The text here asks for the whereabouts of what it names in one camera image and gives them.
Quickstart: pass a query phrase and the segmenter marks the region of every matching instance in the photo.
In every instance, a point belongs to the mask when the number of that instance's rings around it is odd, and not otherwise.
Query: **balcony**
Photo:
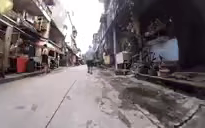
[[[19,12],[26,10],[33,16],[44,16],[51,21],[52,12],[43,0],[14,0],[14,8]]]

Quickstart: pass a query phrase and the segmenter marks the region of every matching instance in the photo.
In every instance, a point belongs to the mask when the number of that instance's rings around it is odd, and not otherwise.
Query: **banner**
[[[12,0],[0,0],[0,14],[3,15],[6,12],[13,9],[13,1]]]

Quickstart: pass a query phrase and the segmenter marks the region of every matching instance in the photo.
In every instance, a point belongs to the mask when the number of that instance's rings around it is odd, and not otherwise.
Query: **street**
[[[0,128],[127,128],[126,114],[142,117],[118,110],[117,93],[107,94],[117,102],[111,106],[102,89],[85,66],[0,85]],[[143,118],[140,127],[151,126]]]
[[[108,70],[86,71],[64,68],[0,85],[0,128],[205,127],[205,101]]]

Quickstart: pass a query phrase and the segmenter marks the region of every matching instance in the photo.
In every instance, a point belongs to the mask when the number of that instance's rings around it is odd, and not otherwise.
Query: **tarp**
[[[52,45],[51,43],[47,41],[39,41],[36,43],[38,47],[42,47],[42,48],[44,47],[45,44],[48,46],[49,50],[57,52],[59,54],[64,54],[60,49],[56,48],[54,45]]]
[[[11,0],[0,0],[0,14],[5,14],[6,12],[12,10],[13,2]]]
[[[56,48],[52,44],[48,43],[47,41],[39,41],[36,43],[36,45],[39,47],[44,47],[45,44],[48,46],[49,50],[56,52]]]

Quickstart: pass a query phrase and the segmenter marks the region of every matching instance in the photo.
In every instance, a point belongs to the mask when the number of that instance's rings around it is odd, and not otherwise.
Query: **white shirt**
[[[93,49],[89,49],[85,54],[86,60],[93,60],[94,59],[94,51]]]
[[[42,51],[42,55],[48,55],[49,54],[49,50],[47,48],[44,48]]]

